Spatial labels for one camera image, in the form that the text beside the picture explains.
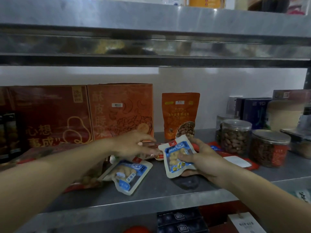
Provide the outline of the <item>person's left hand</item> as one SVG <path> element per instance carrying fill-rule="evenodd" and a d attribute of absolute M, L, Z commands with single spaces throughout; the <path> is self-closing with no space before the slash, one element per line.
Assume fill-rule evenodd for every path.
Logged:
<path fill-rule="evenodd" d="M 139 154 L 156 155 L 158 153 L 156 149 L 139 145 L 144 140 L 156 141 L 151 135 L 136 130 L 114 137 L 112 138 L 112 153 L 116 157 L 130 157 Z"/>

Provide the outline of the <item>person's right hand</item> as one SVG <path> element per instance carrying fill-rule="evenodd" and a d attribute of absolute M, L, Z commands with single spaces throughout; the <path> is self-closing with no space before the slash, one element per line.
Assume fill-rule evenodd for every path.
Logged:
<path fill-rule="evenodd" d="M 218 187 L 225 188 L 235 168 L 234 164 L 221 157 L 203 141 L 190 138 L 190 142 L 199 146 L 199 153 L 195 153 L 196 170 L 187 169 L 181 176 L 202 175 Z"/>

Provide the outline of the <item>blue white snack packet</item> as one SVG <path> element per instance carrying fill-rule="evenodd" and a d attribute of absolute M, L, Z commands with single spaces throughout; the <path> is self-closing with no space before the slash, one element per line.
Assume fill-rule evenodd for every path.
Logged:
<path fill-rule="evenodd" d="M 158 146 L 164 155 L 164 165 L 166 176 L 170 179 L 181 176 L 187 170 L 196 170 L 191 162 L 185 162 L 178 159 L 178 155 L 193 155 L 196 153 L 193 145 L 186 135 L 182 135 L 173 141 Z"/>
<path fill-rule="evenodd" d="M 132 195 L 152 167 L 153 164 L 145 160 L 139 162 L 127 159 L 117 160 L 99 176 L 98 180 L 112 181 L 118 192 Z"/>

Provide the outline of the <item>small red snack packet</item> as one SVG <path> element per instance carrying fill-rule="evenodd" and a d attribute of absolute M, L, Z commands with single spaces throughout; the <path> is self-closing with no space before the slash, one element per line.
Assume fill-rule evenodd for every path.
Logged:
<path fill-rule="evenodd" d="M 151 149 L 154 149 L 156 151 L 155 154 L 144 154 L 141 153 L 137 155 L 138 158 L 142 160 L 148 160 L 148 159 L 156 159 L 158 161 L 163 161 L 164 160 L 164 155 L 163 152 L 158 148 L 159 145 L 162 145 L 164 143 L 155 143 L 155 142 L 139 142 L 138 145 L 143 146 L 143 147 L 149 147 Z"/>

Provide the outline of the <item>metal shelf board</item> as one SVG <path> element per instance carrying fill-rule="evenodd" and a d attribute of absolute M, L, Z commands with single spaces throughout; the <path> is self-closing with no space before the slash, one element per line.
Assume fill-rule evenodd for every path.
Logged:
<path fill-rule="evenodd" d="M 201 176 L 192 176 L 199 178 L 198 187 L 184 190 L 166 176 L 163 162 L 152 160 L 152 163 L 153 167 L 131 196 L 118 192 L 113 182 L 102 188 L 65 193 L 17 233 L 238 200 L 229 191 L 216 187 Z M 288 192 L 311 189 L 311 160 L 291 152 L 282 167 L 260 167 L 254 173 Z"/>
<path fill-rule="evenodd" d="M 109 0 L 0 0 L 0 66 L 311 68 L 311 17 Z"/>

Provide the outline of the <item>orange cardboard box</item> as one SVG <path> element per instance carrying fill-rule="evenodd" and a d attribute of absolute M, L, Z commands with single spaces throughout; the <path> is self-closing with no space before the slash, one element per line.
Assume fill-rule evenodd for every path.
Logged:
<path fill-rule="evenodd" d="M 87 85 L 94 140 L 132 130 L 154 136 L 153 84 Z"/>

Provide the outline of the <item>orange stand-up nut pouch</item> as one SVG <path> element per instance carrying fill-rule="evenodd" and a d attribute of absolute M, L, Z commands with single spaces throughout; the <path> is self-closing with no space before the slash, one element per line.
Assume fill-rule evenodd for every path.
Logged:
<path fill-rule="evenodd" d="M 195 121 L 200 93 L 163 93 L 162 114 L 167 140 L 195 134 Z"/>

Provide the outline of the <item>clear jar of nuts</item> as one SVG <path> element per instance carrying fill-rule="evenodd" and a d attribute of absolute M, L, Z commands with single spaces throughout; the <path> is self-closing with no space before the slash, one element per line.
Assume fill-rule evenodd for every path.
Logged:
<path fill-rule="evenodd" d="M 218 145 L 221 144 L 221 134 L 222 134 L 222 123 L 226 119 L 239 120 L 240 117 L 232 114 L 218 114 L 216 117 L 216 132 L 215 132 L 215 141 Z"/>
<path fill-rule="evenodd" d="M 250 141 L 252 124 L 243 120 L 226 119 L 222 122 L 220 147 L 224 152 L 244 156 Z"/>

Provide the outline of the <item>grey white box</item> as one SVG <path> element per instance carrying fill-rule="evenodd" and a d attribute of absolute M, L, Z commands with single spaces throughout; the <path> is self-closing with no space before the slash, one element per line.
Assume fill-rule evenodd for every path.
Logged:
<path fill-rule="evenodd" d="M 235 114 L 235 107 L 236 107 L 236 100 L 238 98 L 242 98 L 243 96 L 229 96 L 227 100 L 227 107 L 226 107 L 226 114 L 234 115 Z"/>

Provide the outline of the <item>red nut bag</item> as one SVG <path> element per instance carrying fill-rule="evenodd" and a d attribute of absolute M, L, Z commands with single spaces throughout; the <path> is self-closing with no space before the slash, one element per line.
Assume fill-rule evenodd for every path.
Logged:
<path fill-rule="evenodd" d="M 102 175 L 103 164 L 99 163 L 88 172 L 86 172 L 82 177 L 75 180 L 70 184 L 63 193 L 68 193 L 83 189 L 99 188 L 102 186 L 102 182 L 98 178 Z"/>

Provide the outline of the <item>dark blue box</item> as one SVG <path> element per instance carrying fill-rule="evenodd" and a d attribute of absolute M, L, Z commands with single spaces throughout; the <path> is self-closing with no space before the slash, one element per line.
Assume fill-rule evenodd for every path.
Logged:
<path fill-rule="evenodd" d="M 252 129 L 263 129 L 267 105 L 271 100 L 272 98 L 237 98 L 235 116 L 250 122 Z"/>

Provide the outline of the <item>red round object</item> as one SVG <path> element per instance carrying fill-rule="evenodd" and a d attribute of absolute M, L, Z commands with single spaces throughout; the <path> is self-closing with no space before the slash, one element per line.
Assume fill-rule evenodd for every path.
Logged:
<path fill-rule="evenodd" d="M 144 226 L 132 226 L 123 231 L 123 233 L 151 233 L 151 231 Z"/>

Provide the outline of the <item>dark red gift box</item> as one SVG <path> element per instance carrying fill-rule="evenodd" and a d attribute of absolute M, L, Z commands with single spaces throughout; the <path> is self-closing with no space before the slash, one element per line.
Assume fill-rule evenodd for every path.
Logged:
<path fill-rule="evenodd" d="M 86 85 L 0 86 L 0 164 L 30 148 L 92 141 Z"/>

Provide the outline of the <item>clear lidded container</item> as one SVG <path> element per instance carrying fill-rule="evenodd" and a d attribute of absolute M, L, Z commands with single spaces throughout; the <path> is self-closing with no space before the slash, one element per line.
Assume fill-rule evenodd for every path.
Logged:
<path fill-rule="evenodd" d="M 291 137 L 290 150 L 306 159 L 311 159 L 311 128 L 281 129 L 280 132 Z"/>

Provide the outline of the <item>orange container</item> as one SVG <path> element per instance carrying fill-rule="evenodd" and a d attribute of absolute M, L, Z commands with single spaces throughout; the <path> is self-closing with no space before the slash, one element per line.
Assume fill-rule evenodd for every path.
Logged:
<path fill-rule="evenodd" d="M 187 0 L 190 7 L 204 7 L 213 9 L 225 8 L 226 0 Z"/>

